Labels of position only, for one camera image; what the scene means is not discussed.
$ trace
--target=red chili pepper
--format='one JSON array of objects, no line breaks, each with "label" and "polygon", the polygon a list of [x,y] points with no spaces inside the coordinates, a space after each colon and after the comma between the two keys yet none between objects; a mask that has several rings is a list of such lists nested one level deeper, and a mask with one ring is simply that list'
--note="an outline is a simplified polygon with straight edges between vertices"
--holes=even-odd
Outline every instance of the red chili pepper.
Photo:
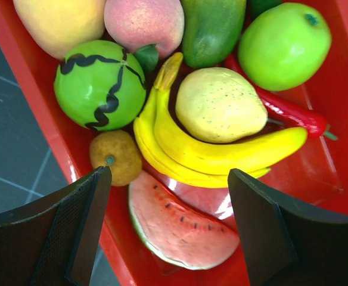
[{"label": "red chili pepper", "polygon": [[250,79],[244,74],[233,54],[230,54],[225,59],[224,67],[241,74],[254,86],[271,119],[283,122],[286,127],[304,127],[308,132],[309,138],[318,138],[321,135],[325,135],[332,140],[338,139],[335,135],[328,131],[330,125],[319,113],[280,98],[251,82]]}]

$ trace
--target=yellow banana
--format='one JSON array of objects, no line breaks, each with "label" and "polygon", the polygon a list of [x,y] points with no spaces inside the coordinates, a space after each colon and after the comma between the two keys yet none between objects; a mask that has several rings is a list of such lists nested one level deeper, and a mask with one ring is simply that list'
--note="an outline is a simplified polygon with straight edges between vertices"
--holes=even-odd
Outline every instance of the yellow banana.
[{"label": "yellow banana", "polygon": [[[192,186],[206,188],[227,187],[228,172],[222,175],[210,175],[191,170],[171,159],[159,146],[154,137],[154,122],[156,119],[156,95],[160,92],[170,92],[170,87],[178,74],[183,56],[176,53],[162,66],[148,101],[142,113],[134,121],[133,128],[136,141],[142,155],[157,171],[179,182]],[[258,178],[267,174],[270,168],[262,168],[250,175]]]},{"label": "yellow banana", "polygon": [[287,128],[245,142],[216,145],[187,135],[169,114],[169,90],[158,90],[154,134],[159,146],[181,165],[202,173],[224,175],[233,168],[252,172],[271,166],[303,146],[304,128]]}]

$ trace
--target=green leaf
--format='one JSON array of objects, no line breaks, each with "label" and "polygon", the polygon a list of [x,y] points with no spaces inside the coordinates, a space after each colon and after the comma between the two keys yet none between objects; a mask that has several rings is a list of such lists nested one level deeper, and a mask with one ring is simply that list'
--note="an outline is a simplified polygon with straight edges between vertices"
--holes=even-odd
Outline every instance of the green leaf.
[{"label": "green leaf", "polygon": [[141,65],[144,73],[151,73],[158,64],[158,51],[156,44],[143,46],[134,53],[134,56]]}]

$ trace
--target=apple stem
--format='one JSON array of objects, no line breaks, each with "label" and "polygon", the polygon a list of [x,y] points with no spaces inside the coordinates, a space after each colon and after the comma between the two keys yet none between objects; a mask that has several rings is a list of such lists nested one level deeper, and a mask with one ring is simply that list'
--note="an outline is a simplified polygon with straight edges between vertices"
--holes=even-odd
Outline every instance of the apple stem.
[{"label": "apple stem", "polygon": [[107,164],[112,165],[114,163],[115,159],[113,156],[109,156],[105,159],[105,162],[107,162]]},{"label": "apple stem", "polygon": [[309,23],[312,26],[316,26],[317,24],[319,24],[319,21],[317,20],[317,18],[313,16],[312,14],[305,14],[305,18],[309,21]]}]

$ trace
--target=chili pepper stem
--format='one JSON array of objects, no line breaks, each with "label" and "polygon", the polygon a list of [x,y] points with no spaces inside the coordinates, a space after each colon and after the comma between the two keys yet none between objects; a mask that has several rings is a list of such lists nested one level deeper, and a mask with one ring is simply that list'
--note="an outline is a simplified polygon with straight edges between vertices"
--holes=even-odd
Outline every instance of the chili pepper stem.
[{"label": "chili pepper stem", "polygon": [[268,118],[267,122],[274,123],[274,124],[277,124],[277,125],[280,125],[280,126],[284,126],[283,122],[280,122],[280,121],[277,121],[277,120],[274,120],[274,119],[271,119],[271,118]]},{"label": "chili pepper stem", "polygon": [[338,140],[338,137],[335,136],[333,133],[330,133],[329,131],[325,131],[323,136],[326,136],[327,138],[329,138],[330,140],[333,140],[333,141]]}]

